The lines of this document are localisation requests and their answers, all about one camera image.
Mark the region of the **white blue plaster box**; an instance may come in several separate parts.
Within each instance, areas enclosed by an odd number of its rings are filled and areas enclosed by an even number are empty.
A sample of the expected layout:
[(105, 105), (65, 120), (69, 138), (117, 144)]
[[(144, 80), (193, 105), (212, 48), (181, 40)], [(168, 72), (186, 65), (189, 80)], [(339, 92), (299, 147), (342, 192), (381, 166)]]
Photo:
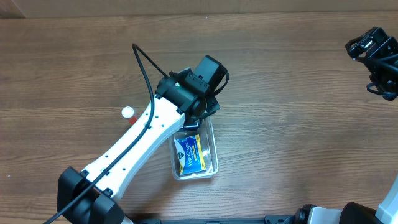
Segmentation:
[(189, 125), (183, 126), (182, 130), (188, 130), (188, 131), (197, 130), (200, 127), (200, 125), (201, 125), (201, 122), (197, 121), (194, 124), (189, 124)]

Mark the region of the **blue yellow VapoDrops box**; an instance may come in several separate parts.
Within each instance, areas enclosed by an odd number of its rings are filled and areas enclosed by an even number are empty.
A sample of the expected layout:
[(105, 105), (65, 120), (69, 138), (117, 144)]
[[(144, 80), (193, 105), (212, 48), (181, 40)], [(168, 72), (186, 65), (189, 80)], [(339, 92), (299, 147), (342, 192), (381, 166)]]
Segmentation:
[(188, 175), (206, 170), (200, 136), (174, 139), (179, 163), (179, 174)]

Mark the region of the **orange tube white cap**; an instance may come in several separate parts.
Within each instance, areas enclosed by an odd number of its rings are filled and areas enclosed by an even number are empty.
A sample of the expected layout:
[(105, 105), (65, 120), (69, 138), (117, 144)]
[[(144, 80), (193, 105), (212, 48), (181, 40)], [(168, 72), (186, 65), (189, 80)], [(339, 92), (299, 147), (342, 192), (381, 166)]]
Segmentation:
[(126, 106), (121, 110), (121, 115), (124, 119), (126, 119), (129, 124), (134, 125), (137, 121), (137, 117), (134, 111), (134, 108), (131, 106)]

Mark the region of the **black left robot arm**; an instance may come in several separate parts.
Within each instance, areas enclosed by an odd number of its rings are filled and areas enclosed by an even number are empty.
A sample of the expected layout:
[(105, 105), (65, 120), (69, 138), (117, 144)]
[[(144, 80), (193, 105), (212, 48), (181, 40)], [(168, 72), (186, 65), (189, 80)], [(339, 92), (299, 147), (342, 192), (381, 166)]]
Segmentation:
[(228, 78), (227, 69), (209, 55), (194, 70), (163, 77), (141, 117), (108, 151), (81, 172), (68, 167), (61, 174), (59, 215), (74, 224), (132, 223), (118, 204), (130, 182), (166, 139), (220, 108), (215, 97)]

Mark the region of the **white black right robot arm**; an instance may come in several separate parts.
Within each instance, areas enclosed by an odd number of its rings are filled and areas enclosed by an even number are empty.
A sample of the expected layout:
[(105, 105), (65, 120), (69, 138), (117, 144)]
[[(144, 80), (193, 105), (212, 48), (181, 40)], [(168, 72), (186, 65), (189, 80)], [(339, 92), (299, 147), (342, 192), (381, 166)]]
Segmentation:
[[(373, 27), (365, 34), (345, 45), (348, 55), (369, 70), (368, 92), (392, 101), (397, 98), (397, 40), (380, 27)], [(342, 209), (329, 209), (304, 205), (296, 214), (284, 219), (284, 223), (301, 224), (397, 224), (397, 181), (395, 180), (385, 199), (377, 209), (350, 202)]]

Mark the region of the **clear plastic container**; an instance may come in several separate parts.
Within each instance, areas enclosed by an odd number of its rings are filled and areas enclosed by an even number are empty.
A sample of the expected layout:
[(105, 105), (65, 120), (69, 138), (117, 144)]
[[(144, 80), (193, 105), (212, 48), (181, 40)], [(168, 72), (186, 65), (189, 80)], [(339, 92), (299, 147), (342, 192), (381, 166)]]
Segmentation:
[[(194, 136), (198, 134), (200, 136), (201, 148), (203, 151), (203, 157), (205, 160), (206, 170), (188, 174), (179, 174), (179, 163), (178, 156), (176, 152), (176, 147), (174, 144), (174, 139), (181, 139), (187, 136)], [(218, 155), (216, 151), (215, 137), (213, 131), (213, 123), (210, 118), (206, 118), (202, 121), (200, 127), (197, 130), (179, 130), (171, 137), (169, 137), (169, 147), (170, 147), (170, 157), (172, 164), (172, 173), (177, 180), (190, 180), (190, 179), (204, 179), (211, 178), (218, 172)]]

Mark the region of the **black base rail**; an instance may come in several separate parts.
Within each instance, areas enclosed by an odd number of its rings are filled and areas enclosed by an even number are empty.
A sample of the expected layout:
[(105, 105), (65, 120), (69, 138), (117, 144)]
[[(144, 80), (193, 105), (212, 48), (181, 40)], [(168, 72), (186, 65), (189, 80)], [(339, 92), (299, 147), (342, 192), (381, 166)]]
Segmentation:
[(135, 224), (291, 224), (294, 215), (266, 215), (264, 218), (222, 218), (161, 220), (156, 218), (133, 220)]

